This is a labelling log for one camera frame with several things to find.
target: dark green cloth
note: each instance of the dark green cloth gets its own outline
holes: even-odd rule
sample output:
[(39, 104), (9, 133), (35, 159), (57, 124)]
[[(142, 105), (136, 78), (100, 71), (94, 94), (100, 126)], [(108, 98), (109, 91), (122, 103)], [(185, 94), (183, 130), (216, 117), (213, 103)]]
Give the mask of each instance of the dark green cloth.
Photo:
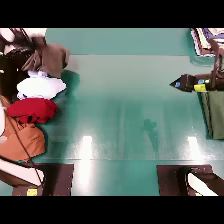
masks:
[(201, 100), (209, 136), (213, 139), (224, 139), (224, 92), (201, 93)]

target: wire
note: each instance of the wire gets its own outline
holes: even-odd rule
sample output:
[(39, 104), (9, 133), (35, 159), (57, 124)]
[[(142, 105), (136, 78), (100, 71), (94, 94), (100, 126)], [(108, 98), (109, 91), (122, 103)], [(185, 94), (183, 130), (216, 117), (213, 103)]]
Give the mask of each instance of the wire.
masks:
[(33, 161), (32, 161), (32, 158), (31, 158), (30, 154), (29, 154), (28, 151), (26, 150), (26, 147), (23, 145), (23, 143), (22, 143), (22, 141), (21, 141), (21, 139), (20, 139), (20, 137), (19, 137), (19, 135), (18, 135), (18, 133), (17, 133), (17, 131), (16, 131), (14, 125), (12, 124), (11, 120), (8, 119), (8, 121), (9, 121), (10, 125), (12, 126), (12, 128), (13, 128), (15, 134), (16, 134), (16, 137), (17, 137), (17, 139), (18, 139), (18, 141), (19, 141), (19, 143), (21, 144), (22, 148), (23, 148), (24, 151), (26, 152), (26, 154), (27, 154), (27, 156), (28, 156), (28, 158), (29, 158), (29, 160), (30, 160), (32, 166), (33, 166), (32, 168), (34, 168), (34, 170), (35, 170), (35, 172), (36, 172), (36, 174), (37, 174), (37, 177), (38, 177), (38, 179), (39, 179), (39, 181), (40, 181), (40, 184), (41, 184), (42, 188), (44, 189), (44, 185), (43, 185), (43, 183), (42, 183), (42, 181), (41, 181), (41, 178), (40, 178), (40, 176), (39, 176), (39, 174), (38, 174), (38, 172), (37, 172), (37, 168), (36, 168), (36, 166), (34, 165), (34, 163), (33, 163)]

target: green table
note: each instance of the green table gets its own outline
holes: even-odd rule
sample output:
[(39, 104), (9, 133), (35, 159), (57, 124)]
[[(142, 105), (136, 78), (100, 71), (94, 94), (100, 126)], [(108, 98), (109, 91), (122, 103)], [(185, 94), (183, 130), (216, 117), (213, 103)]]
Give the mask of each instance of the green table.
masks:
[[(167, 47), (161, 47), (160, 38), (156, 48), (143, 48), (141, 44), (152, 45), (150, 35), (146, 41), (144, 29), (139, 32), (145, 42), (138, 45), (136, 36), (140, 34), (135, 34), (137, 39), (132, 35), (129, 41), (136, 40), (136, 44), (128, 45), (128, 50), (127, 43), (122, 48), (116, 39), (110, 46), (105, 44), (111, 30), (64, 29), (60, 36), (55, 34), (57, 29), (49, 29), (48, 40), (67, 44), (73, 54), (84, 55), (70, 57), (62, 75), (67, 89), (54, 99), (59, 113), (40, 125), (46, 136), (46, 153), (34, 161), (74, 163), (72, 195), (159, 195), (158, 164), (210, 163), (224, 178), (224, 142), (207, 138), (197, 94), (169, 86), (181, 74), (210, 72), (212, 60), (195, 63), (198, 58), (193, 43), (185, 39), (186, 29), (176, 29), (177, 35), (173, 29), (170, 33), (159, 30), (154, 32), (163, 31), (168, 39), (176, 37), (176, 45), (171, 40), (173, 50), (169, 41)], [(82, 40), (81, 46), (89, 47), (77, 47), (76, 53), (73, 39), (65, 38), (72, 32), (77, 34), (73, 35), (74, 46)], [(99, 37), (102, 32), (105, 43), (100, 47), (85, 32)], [(122, 32), (120, 41), (125, 39)], [(153, 29), (147, 32), (154, 34), (152, 41), (156, 42)], [(105, 54), (106, 50), (108, 55), (85, 55)], [(0, 194), (10, 195), (10, 189), (2, 184)]]

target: orange cloth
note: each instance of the orange cloth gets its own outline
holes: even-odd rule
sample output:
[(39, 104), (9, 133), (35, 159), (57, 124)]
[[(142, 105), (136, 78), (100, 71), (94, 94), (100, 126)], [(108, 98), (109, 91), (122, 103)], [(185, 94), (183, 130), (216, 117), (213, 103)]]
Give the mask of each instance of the orange cloth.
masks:
[[(10, 106), (9, 101), (1, 96), (4, 107)], [(43, 132), (34, 124), (19, 124), (18, 119), (9, 117), (6, 114), (5, 131), (2, 134), (8, 139), (0, 144), (0, 156), (11, 160), (28, 160), (29, 157), (18, 140), (17, 132), (21, 142), (29, 153), (30, 157), (37, 156), (45, 152), (45, 139)]]

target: yellow label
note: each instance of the yellow label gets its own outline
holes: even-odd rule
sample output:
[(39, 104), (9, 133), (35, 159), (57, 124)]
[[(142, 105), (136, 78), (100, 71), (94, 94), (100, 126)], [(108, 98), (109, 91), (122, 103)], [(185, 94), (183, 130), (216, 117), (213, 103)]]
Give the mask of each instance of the yellow label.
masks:
[(206, 91), (205, 84), (197, 84), (197, 85), (194, 85), (194, 90), (196, 92), (207, 92)]
[(27, 196), (37, 196), (37, 189), (28, 189)]

